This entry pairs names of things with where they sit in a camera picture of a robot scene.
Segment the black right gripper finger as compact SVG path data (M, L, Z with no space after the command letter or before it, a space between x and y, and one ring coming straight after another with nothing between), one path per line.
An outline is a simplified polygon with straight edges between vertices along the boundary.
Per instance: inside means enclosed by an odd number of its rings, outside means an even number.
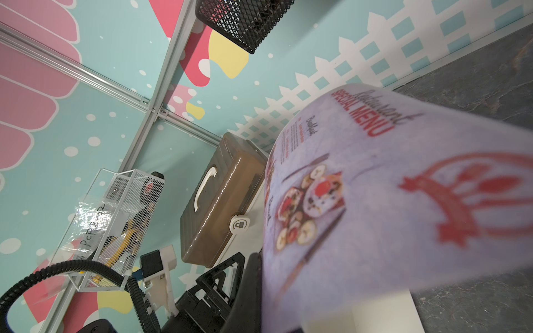
M235 303L221 332L261 332L262 267L262 252L252 253L247 260Z

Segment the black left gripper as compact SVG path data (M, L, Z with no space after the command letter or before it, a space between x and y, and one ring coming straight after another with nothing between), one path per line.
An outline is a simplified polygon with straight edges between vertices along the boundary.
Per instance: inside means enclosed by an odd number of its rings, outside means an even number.
M178 314L164 324L161 332L221 332L235 303L244 264L244 255L236 253L201 275L197 279L199 287L179 298Z

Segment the clear acrylic menu holder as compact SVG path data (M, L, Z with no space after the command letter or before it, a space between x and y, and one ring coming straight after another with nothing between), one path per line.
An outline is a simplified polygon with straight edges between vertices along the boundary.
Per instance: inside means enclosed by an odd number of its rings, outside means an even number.
M411 293L392 291L369 297L358 248L368 237L354 231L345 208L315 219L309 244L298 241L277 248L279 226L264 219L265 187L261 185L244 212L251 225L234 234L217 261L241 253L262 253L262 328L281 332L301 326L304 332L423 332Z

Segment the restaurant special menu sheet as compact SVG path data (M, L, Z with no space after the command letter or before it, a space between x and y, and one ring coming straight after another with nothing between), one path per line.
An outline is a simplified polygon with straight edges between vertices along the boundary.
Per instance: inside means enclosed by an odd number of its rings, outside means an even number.
M262 331L532 264L532 132L360 83L299 112L265 172Z

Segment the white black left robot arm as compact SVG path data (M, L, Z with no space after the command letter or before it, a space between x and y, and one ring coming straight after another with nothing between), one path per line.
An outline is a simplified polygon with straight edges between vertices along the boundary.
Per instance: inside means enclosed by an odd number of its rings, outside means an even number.
M140 269L122 275L89 259L45 263L1 296L1 331L11 332L8 312L19 298L44 323L42 331L113 332L110 323L83 324L97 309L125 305L116 296L130 296L143 332L220 332L234 308L245 257L236 253L200 275L193 286L174 298L170 272L176 268L173 247L142 255Z

